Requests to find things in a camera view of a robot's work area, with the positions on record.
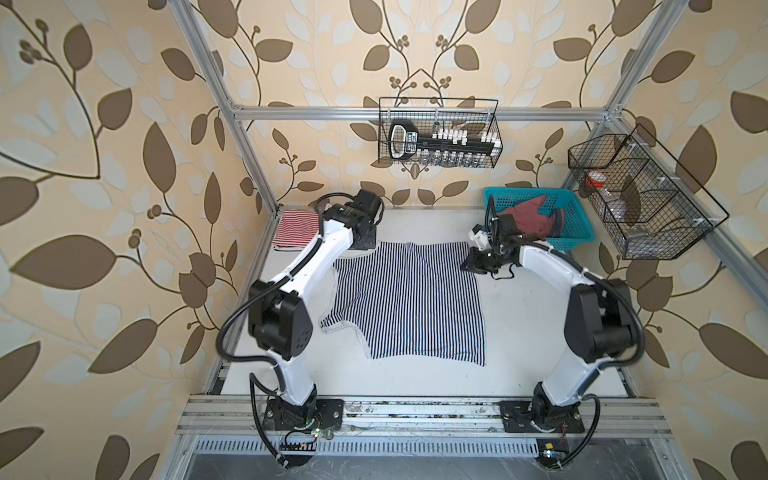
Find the blue white striped tank top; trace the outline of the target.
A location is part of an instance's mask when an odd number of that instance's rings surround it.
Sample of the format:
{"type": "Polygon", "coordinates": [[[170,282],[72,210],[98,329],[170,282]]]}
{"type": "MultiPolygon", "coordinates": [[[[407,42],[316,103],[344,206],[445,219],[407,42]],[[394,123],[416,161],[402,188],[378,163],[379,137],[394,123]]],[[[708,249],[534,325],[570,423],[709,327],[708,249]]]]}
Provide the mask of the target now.
{"type": "Polygon", "coordinates": [[[461,269],[465,242],[382,242],[334,262],[336,290],[324,332],[352,327],[371,359],[426,356],[486,364],[476,276],[461,269]]]}

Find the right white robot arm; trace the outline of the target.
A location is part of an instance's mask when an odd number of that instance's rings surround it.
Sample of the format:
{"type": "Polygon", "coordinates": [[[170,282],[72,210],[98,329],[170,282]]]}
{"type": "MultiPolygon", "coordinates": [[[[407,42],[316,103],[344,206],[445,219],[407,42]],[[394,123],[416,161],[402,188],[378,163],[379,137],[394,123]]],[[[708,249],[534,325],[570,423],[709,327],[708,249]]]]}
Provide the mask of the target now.
{"type": "Polygon", "coordinates": [[[476,274],[496,274],[504,266],[536,273],[568,300],[564,321],[566,350],[554,370],[539,382],[528,409],[517,415],[549,432],[577,413],[589,387],[609,368],[633,365],[646,350],[642,322],[628,285],[606,279],[511,222],[493,217],[469,234],[474,246],[461,265],[476,274]]]}

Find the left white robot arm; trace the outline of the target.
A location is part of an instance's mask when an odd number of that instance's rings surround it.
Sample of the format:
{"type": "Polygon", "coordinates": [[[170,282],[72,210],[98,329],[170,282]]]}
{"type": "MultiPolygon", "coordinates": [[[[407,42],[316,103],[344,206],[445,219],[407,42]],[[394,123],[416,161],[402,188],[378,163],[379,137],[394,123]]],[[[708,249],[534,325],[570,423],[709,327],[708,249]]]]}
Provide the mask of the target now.
{"type": "Polygon", "coordinates": [[[314,330],[305,298],[343,253],[375,247],[382,216],[376,196],[327,208],[299,256],[271,281],[251,286],[250,296],[258,300],[248,309],[248,333],[274,361],[278,388],[270,411],[289,429],[312,424],[317,411],[317,387],[300,358],[314,330]]]}

